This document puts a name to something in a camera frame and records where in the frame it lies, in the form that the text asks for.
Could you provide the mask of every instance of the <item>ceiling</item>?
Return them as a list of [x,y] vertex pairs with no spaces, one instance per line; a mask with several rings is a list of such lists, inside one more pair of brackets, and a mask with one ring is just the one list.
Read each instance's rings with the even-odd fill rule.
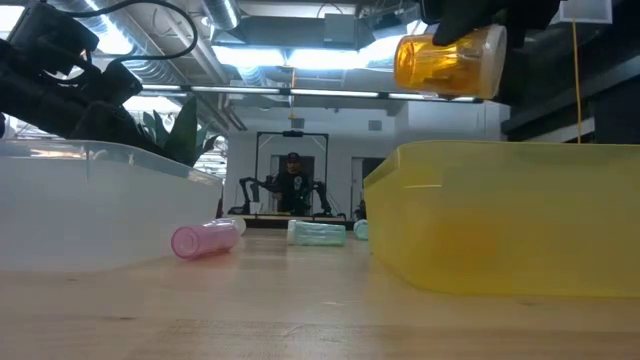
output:
[[[201,41],[210,35],[210,28],[203,24],[206,17],[200,0],[173,0],[182,9],[186,10],[194,18],[198,24]],[[395,0],[378,1],[377,8],[397,7],[400,3]],[[298,16],[301,18],[313,18],[318,14],[318,10],[322,7],[320,17],[325,13],[339,13],[339,11],[331,6],[313,1],[298,2],[281,2],[281,1],[265,1],[265,0],[239,0],[238,5],[246,15],[259,16],[275,16],[277,14],[286,13],[287,16]],[[375,1],[358,2],[354,0],[342,0],[336,4],[344,13],[354,13],[358,11],[364,14],[371,11],[376,6]],[[139,26],[148,34],[149,38],[158,45],[165,54],[175,53],[185,47],[183,41],[172,30],[165,16],[161,14],[153,5],[135,5],[126,10]],[[193,55],[187,55],[179,59],[172,60],[175,67],[187,78],[188,82],[193,85],[197,84],[214,84],[216,79],[212,79],[211,75],[205,71],[201,63]],[[225,75],[233,84],[242,84],[242,78],[234,66],[223,65]],[[277,67],[263,67],[264,74],[274,83],[280,86],[288,87],[293,80],[290,71],[282,71]],[[331,90],[366,90],[366,91],[398,91],[395,86],[393,76],[390,71],[373,71],[373,70],[297,70],[295,72],[295,87],[310,89],[331,89]],[[288,99],[280,99],[286,101],[273,101],[263,96],[234,96],[231,104],[238,107],[290,107]],[[299,97],[295,99],[296,107],[310,108],[333,108],[333,109],[382,109],[393,115],[399,111],[402,102],[398,101],[380,101],[366,99],[345,99],[330,97]]]

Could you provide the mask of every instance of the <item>ceiling light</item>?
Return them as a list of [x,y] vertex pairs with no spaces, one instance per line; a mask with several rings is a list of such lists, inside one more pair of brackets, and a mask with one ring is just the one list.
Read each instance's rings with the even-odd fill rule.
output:
[[163,92],[163,91],[152,91],[152,90],[143,90],[140,96],[164,96],[164,97],[188,97],[189,95],[186,92]]
[[[93,0],[85,0],[85,2],[93,10],[100,10]],[[118,30],[116,25],[105,15],[100,15],[100,19],[107,29],[100,34],[96,34],[98,38],[100,38],[98,49],[105,54],[124,55],[130,53],[133,50],[133,45],[122,34],[122,32]]]
[[11,32],[16,26],[24,7],[22,6],[0,6],[0,32]]
[[218,60],[226,65],[239,67],[283,66],[284,56],[277,49],[234,48],[214,46]]
[[260,87],[192,86],[191,90],[200,91],[200,92],[224,93],[224,94],[257,94],[257,95],[280,94],[280,89],[260,88]]
[[396,53],[400,40],[404,36],[405,35],[395,35],[374,41],[368,46],[360,49],[360,53],[358,54],[360,61],[364,64],[368,64],[372,61],[392,59]]
[[339,90],[311,90],[311,89],[291,89],[291,95],[316,95],[316,96],[337,96],[337,97],[357,97],[357,98],[377,98],[378,93],[373,91],[339,91]]
[[58,159],[84,159],[85,157],[84,154],[79,154],[72,151],[39,150],[39,149],[31,149],[31,156],[58,158]]
[[307,70],[347,70],[363,67],[357,51],[298,49],[287,65]]
[[166,97],[134,96],[124,103],[128,111],[157,111],[161,114],[180,112],[181,107]]
[[142,85],[144,90],[150,91],[180,91],[180,85]]
[[389,94],[389,99],[393,99],[393,100],[424,100],[425,97],[422,94],[391,93],[391,94]]

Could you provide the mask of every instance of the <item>white wall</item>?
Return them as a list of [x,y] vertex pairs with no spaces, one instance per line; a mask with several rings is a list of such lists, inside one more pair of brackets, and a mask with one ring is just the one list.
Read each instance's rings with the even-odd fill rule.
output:
[[419,140],[502,140],[500,123],[509,118],[508,106],[411,102],[398,113],[395,144]]

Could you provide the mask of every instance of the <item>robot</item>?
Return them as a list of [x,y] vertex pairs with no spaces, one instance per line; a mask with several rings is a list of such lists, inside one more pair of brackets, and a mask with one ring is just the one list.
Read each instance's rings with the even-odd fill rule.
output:
[[[251,201],[249,199],[249,193],[247,191],[248,183],[251,183],[250,185],[251,192],[253,195],[253,199],[256,202],[260,200],[260,195],[259,195],[260,187],[272,193],[282,192],[282,189],[280,189],[280,186],[274,181],[273,176],[267,176],[266,181],[260,181],[256,178],[246,177],[246,178],[240,179],[239,183],[240,183],[240,187],[242,188],[242,196],[244,198],[244,203],[242,206],[231,208],[229,210],[229,215],[251,215],[251,210],[250,210]],[[294,211],[291,212],[291,215],[294,215],[294,216],[306,215],[307,211],[309,211],[309,209],[311,208],[311,206],[307,202],[307,199],[309,198],[309,195],[311,195],[314,191],[318,194],[318,197],[320,198],[322,212],[314,214],[313,216],[314,217],[333,217],[333,209],[331,208],[331,205],[327,200],[327,187],[322,181],[314,181],[311,183],[311,186],[309,188],[302,189],[296,194],[296,198],[298,199],[298,201],[296,202],[297,203],[296,208],[294,209]],[[338,214],[338,216],[343,218],[346,217],[345,214]]]

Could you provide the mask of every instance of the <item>metal duct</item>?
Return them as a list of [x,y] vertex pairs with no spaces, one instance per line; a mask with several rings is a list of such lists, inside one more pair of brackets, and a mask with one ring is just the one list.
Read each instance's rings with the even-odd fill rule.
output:
[[[260,67],[237,67],[238,74],[244,81],[245,85],[251,87],[284,87],[285,85],[282,83],[277,83],[264,74],[262,68]],[[266,98],[269,98],[273,101],[278,102],[289,102],[289,96],[282,95],[263,95]]]
[[[161,13],[165,16],[167,21],[169,22],[169,26],[171,29],[178,35],[178,38],[185,46],[189,46],[190,40],[184,30],[180,27],[180,24],[173,18],[173,15],[169,13],[166,9],[161,9]],[[191,55],[196,59],[198,64],[202,67],[202,69],[215,81],[220,81],[222,83],[228,83],[229,79],[222,69],[222,65],[218,62],[216,55],[213,53],[213,49],[210,46],[202,45],[202,41],[198,41],[198,48],[193,49]],[[212,107],[209,102],[205,102],[205,105],[211,110],[214,114],[218,122],[226,124],[228,128],[228,124],[231,123],[237,130],[246,131],[247,128],[244,126],[240,119],[233,118],[231,119],[231,115],[233,113],[233,109],[222,108],[218,106],[217,109]]]
[[[95,6],[104,8],[113,5],[110,0],[93,0]],[[85,0],[49,0],[50,5],[64,11],[93,11]],[[134,46],[136,55],[163,55],[155,44],[149,44],[147,35],[125,11],[116,11],[108,16],[109,20],[121,30],[121,33]],[[96,35],[104,35],[108,28],[102,17],[77,19]],[[180,84],[182,76],[166,61],[127,61],[124,65],[136,74],[143,82],[149,84]]]
[[240,8],[235,0],[202,0],[211,24],[220,30],[231,30],[240,24]]
[[259,67],[238,67],[238,74],[247,86],[268,87],[267,78]]

